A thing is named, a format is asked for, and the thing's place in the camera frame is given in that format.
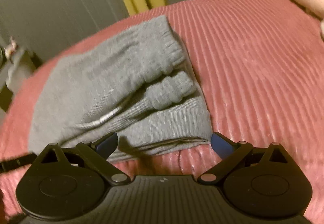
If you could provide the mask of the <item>grey sweatpants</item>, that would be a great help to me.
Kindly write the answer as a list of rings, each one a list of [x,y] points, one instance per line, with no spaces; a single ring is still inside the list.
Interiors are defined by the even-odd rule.
[[[187,50],[161,15],[61,58],[34,107],[28,148],[74,147],[115,132],[110,161],[210,141],[210,113]]]

